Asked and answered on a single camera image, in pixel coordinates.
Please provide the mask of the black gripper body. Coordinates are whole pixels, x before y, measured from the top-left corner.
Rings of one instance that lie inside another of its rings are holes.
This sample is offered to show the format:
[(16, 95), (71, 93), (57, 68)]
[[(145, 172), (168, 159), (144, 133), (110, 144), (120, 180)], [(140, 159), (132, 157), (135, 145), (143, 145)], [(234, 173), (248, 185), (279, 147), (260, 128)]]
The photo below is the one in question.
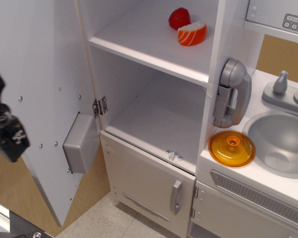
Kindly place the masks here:
[[(0, 76), (0, 97), (5, 83)], [(12, 115), (8, 105), (0, 101), (0, 152), (15, 163), (30, 146), (26, 131), (19, 119)]]

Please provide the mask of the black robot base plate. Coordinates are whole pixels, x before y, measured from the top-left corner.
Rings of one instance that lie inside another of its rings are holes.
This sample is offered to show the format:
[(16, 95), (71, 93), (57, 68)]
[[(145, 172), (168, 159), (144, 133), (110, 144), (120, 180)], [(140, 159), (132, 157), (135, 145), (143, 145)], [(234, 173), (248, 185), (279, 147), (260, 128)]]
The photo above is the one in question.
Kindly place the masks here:
[(16, 213), (9, 212), (10, 233), (13, 235), (24, 236), (25, 238), (52, 238), (44, 230), (33, 225), (31, 222), (20, 217)]

